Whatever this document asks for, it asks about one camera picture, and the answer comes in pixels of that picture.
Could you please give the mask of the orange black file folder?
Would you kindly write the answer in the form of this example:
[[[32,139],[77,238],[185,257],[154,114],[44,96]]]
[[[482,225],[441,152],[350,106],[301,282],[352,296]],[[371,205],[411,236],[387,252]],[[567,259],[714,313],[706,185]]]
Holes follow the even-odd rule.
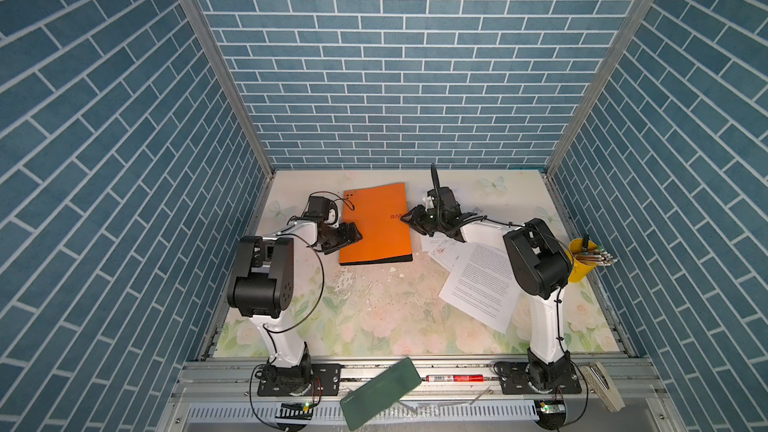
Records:
[[[362,239],[341,249],[343,266],[411,262],[410,228],[401,221],[408,212],[405,184],[394,183],[365,189],[346,190],[342,217],[354,223]]]

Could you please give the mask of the text printed paper sheet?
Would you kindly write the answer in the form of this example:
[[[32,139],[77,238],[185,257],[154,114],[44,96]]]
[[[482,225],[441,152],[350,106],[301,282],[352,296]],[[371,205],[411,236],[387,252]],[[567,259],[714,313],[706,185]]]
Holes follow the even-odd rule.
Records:
[[[522,289],[500,250],[472,243],[462,270],[449,272],[439,297],[491,329],[505,333]]]

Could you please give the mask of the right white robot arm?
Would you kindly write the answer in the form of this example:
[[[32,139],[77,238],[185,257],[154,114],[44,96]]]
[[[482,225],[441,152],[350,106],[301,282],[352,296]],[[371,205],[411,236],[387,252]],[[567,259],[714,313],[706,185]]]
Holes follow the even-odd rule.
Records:
[[[562,291],[573,265],[546,222],[535,218],[516,224],[463,212],[452,190],[440,185],[428,191],[425,203],[405,213],[401,221],[422,236],[441,233],[458,242],[504,252],[518,287],[531,302],[532,335],[527,350],[531,385],[546,393],[571,378]]]

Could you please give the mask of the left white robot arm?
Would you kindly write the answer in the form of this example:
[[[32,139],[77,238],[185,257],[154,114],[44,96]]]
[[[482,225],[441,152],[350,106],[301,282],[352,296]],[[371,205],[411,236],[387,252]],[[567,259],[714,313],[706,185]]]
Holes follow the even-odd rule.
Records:
[[[269,393],[297,395],[320,382],[298,328],[315,312],[325,291],[321,256],[362,240],[356,224],[341,219],[343,210],[356,210],[351,199],[318,191],[308,196],[303,212],[289,218],[283,228],[264,236],[246,235],[237,244],[226,301],[255,325],[267,345],[269,358],[257,371]],[[320,275],[318,300],[297,321],[289,310],[295,280],[316,273]]]

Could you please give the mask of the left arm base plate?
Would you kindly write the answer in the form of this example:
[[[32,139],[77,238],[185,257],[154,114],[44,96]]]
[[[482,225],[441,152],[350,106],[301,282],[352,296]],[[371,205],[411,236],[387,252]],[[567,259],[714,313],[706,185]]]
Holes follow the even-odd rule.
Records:
[[[276,367],[265,365],[256,379],[259,397],[305,396],[311,393],[312,385],[320,388],[325,396],[337,396],[341,381],[342,366],[338,363],[312,364],[310,367]]]

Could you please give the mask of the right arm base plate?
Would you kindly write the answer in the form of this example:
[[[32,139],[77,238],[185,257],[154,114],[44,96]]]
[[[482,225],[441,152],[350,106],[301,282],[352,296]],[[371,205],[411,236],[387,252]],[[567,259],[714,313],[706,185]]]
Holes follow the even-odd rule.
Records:
[[[573,364],[562,359],[553,364],[499,361],[493,364],[504,395],[580,394],[582,387]]]

